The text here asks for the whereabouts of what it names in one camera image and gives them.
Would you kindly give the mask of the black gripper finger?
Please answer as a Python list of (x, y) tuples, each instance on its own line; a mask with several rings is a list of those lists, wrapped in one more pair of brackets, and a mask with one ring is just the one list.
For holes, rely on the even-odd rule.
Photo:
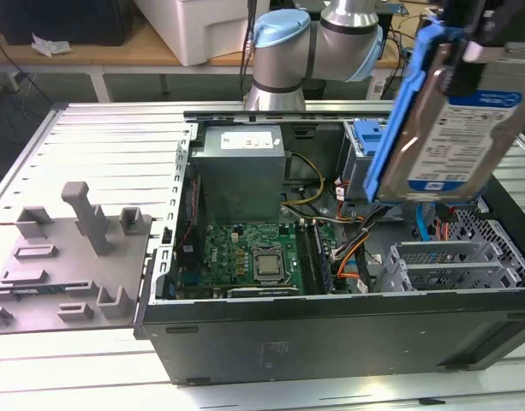
[(441, 73), (443, 95), (472, 95), (477, 90), (486, 64), (466, 62), (463, 56), (467, 49), (467, 40), (456, 40), (451, 45)]

